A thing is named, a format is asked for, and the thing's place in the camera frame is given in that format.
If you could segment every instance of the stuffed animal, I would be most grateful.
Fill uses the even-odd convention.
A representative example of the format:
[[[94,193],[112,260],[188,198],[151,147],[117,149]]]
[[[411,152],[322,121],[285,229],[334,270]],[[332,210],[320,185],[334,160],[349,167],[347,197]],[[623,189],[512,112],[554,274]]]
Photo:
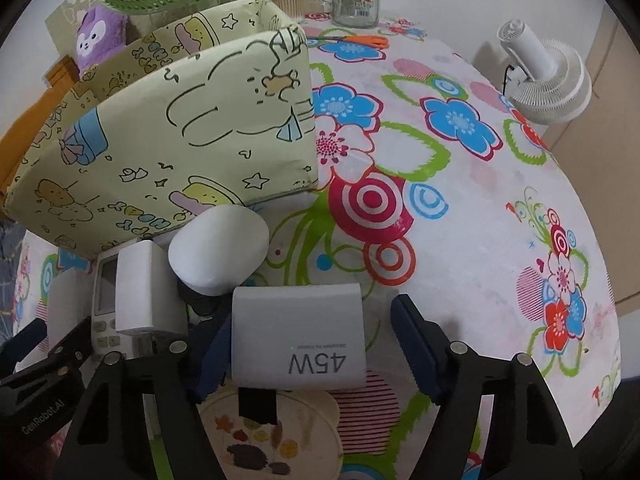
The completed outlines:
[[[100,5],[89,8],[78,29],[76,53],[80,73],[117,54],[127,44],[124,14]]]

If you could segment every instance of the white charger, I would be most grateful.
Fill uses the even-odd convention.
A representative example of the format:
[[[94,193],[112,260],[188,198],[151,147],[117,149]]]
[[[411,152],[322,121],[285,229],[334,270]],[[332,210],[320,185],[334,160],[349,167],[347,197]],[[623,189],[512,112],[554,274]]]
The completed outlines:
[[[343,390],[366,385],[358,283],[239,286],[231,331],[237,386]]]
[[[187,313],[169,258],[151,240],[123,248],[116,271],[116,331],[185,335]]]

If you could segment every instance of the black cable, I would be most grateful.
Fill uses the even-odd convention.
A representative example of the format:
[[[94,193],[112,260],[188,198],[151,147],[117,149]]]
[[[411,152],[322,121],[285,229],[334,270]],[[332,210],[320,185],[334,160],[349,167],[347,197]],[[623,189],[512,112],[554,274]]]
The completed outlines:
[[[509,73],[510,68],[511,70],[515,70],[515,67],[511,64],[507,65],[507,68],[504,69],[504,78],[502,80],[502,95],[504,95],[504,92],[507,89],[507,74]]]

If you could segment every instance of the white rounded object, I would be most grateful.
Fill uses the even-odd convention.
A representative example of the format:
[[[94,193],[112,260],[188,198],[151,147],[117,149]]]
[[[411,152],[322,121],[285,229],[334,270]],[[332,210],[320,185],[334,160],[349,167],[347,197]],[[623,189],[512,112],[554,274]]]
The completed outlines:
[[[241,285],[264,261],[269,228],[258,213],[240,205],[207,209],[185,225],[169,245],[176,275],[205,296]]]

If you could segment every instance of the white fan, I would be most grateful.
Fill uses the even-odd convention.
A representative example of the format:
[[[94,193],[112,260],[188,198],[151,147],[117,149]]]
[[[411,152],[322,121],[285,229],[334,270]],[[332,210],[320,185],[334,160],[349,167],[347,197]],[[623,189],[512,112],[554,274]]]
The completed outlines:
[[[564,123],[584,111],[591,99],[591,77],[573,47],[540,41],[521,20],[505,23],[498,39],[519,65],[508,73],[507,97],[528,120]]]

